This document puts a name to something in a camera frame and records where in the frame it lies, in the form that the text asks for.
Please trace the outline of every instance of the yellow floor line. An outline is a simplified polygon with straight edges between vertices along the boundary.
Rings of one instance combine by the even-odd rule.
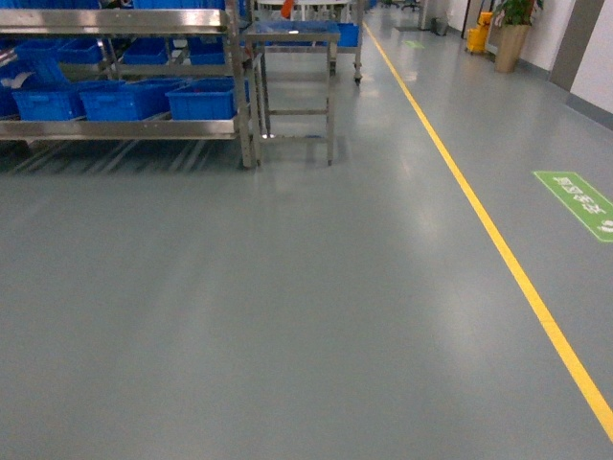
[[[592,408],[594,415],[596,415],[596,418],[601,423],[602,428],[609,437],[609,440],[611,441],[611,443],[613,443],[613,411],[611,411],[611,407],[608,405],[608,403],[602,396],[602,393],[596,386],[596,383],[594,383],[590,375],[585,370],[583,364],[581,364],[581,361],[577,357],[577,354],[573,350],[573,347],[571,347],[571,344],[568,342],[568,340],[564,336],[564,333],[557,325],[557,322],[552,317],[551,313],[549,312],[549,309],[536,291],[532,281],[530,281],[530,278],[528,278],[528,275],[515,258],[511,249],[507,245],[507,242],[502,237],[500,231],[498,230],[493,220],[489,216],[488,212],[486,211],[486,208],[483,206],[483,204],[481,204],[481,201],[472,190],[472,187],[470,187],[470,184],[468,184],[468,181],[465,179],[464,175],[460,171],[460,168],[458,168],[458,165],[456,165],[456,162],[451,157],[451,154],[444,146],[441,137],[439,137],[437,131],[432,127],[427,117],[423,113],[423,110],[421,110],[420,105],[417,103],[417,101],[407,88],[406,84],[404,84],[404,81],[400,77],[400,74],[396,70],[396,67],[394,67],[394,64],[392,64],[385,51],[383,51],[383,48],[379,44],[378,40],[375,38],[375,36],[366,24],[364,24],[364,29],[366,29],[366,32],[373,40],[376,49],[379,51],[379,53],[381,53],[383,60],[385,60],[385,62],[387,63],[387,66],[390,68],[392,75],[394,75],[394,78],[400,85],[400,88],[406,96],[406,99],[411,103],[411,105],[417,112],[418,117],[420,117],[421,123],[423,124],[423,127],[425,127],[425,130],[428,131],[430,138],[437,146],[437,149],[443,157],[444,162],[447,164],[447,167],[449,168],[455,179],[458,181],[460,188],[465,193],[466,198],[468,198],[468,201],[470,202],[472,208],[475,210],[475,213],[477,213],[479,220],[481,221],[481,223],[483,223],[484,227],[486,227],[489,237],[498,249],[498,252],[500,252],[500,255],[507,264],[507,267],[511,271],[513,277],[515,278],[515,281],[526,296],[526,299],[530,303],[534,314],[540,321],[545,333],[549,336],[549,339],[554,345],[554,348],[556,348],[556,351],[564,362],[564,365],[568,369],[568,372],[571,374],[571,376],[575,380],[575,383],[577,384],[577,387],[583,394],[583,397],[585,398],[589,406]]]

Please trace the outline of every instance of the blue plastic crate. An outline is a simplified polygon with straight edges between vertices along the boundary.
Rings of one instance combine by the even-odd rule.
[[[119,84],[118,81],[49,84],[36,89],[14,90],[12,96],[17,102],[22,120],[66,121],[85,115],[80,91]]]
[[[124,63],[129,65],[166,64],[168,61],[164,38],[138,38],[124,53]]]
[[[302,33],[338,34],[338,23],[333,21],[257,21],[254,23],[256,32],[298,31]]]
[[[15,44],[15,40],[11,40],[9,38],[0,38],[0,50],[4,50],[5,48],[12,48],[13,46],[15,46]]]
[[[355,24],[338,24],[338,30],[341,32],[338,46],[348,48],[357,46],[357,35],[360,32],[358,26]]]
[[[137,121],[168,112],[166,93],[183,84],[179,79],[144,80],[100,91],[84,91],[80,96],[89,121]]]
[[[21,8],[33,10],[97,10],[98,0],[14,0]]]
[[[0,0],[0,10],[3,8],[21,8],[18,0]]]
[[[0,86],[0,118],[17,115],[19,109],[9,88]]]
[[[59,48],[67,43],[67,40],[43,39],[26,40],[15,47],[15,52],[20,59],[58,59]]]
[[[77,38],[61,46],[58,57],[70,64],[97,64],[102,60],[102,50],[96,38]]]
[[[14,79],[21,73],[30,72],[33,72],[33,74],[23,82],[23,88],[36,87],[46,83],[68,82],[59,70],[57,62],[48,58],[39,60],[20,59],[2,65],[0,66],[0,80]]]
[[[206,79],[167,94],[173,120],[229,120],[237,113],[232,79]]]
[[[193,65],[225,63],[221,38],[214,42],[203,42],[200,38],[188,38],[188,43],[190,46],[190,62]]]
[[[182,10],[208,8],[206,0],[134,0],[134,8],[143,10]]]
[[[225,0],[203,0],[204,7],[202,8],[210,8],[212,10],[225,10],[226,2]]]

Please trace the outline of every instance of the metal rack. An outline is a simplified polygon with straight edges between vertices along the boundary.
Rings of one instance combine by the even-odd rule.
[[[229,67],[212,72],[210,66],[181,73],[178,65],[148,69],[151,75],[219,75],[235,79],[238,114],[232,120],[174,121],[168,114],[143,122],[22,122],[0,121],[0,140],[19,139],[240,139],[242,163],[252,166],[247,105],[239,44],[237,0],[226,10],[2,10],[0,35],[12,36],[198,36],[226,35]]]
[[[362,33],[364,22],[364,10],[367,0],[296,0],[294,3],[295,8],[300,9],[302,19],[305,19],[305,8],[307,7],[330,7],[330,6],[345,6],[345,8],[355,7],[352,10],[352,23],[358,26],[359,32],[357,35],[357,46],[355,47],[338,47],[337,54],[339,55],[354,55],[353,67],[355,72],[353,79],[355,84],[359,85],[362,81]],[[255,9],[256,4],[261,5],[274,5],[280,6],[284,3],[284,0],[251,0],[251,9]],[[266,50],[268,53],[325,53],[325,47],[308,47],[298,48],[283,45],[269,46]]]

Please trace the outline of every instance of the plant pot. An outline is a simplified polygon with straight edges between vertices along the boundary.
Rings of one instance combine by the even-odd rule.
[[[506,25],[502,28],[502,40],[496,54],[494,70],[496,72],[508,74],[515,69],[515,64],[521,55],[524,47],[526,35],[530,26],[511,26]]]

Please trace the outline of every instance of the green floor sign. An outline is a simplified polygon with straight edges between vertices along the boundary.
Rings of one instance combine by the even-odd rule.
[[[549,171],[536,171],[534,175],[599,241],[613,242],[613,204],[580,175]]]
[[[418,49],[418,50],[423,50],[425,48],[423,46],[423,43],[421,43],[420,41],[416,41],[416,40],[404,40],[404,44],[409,45],[411,48]]]

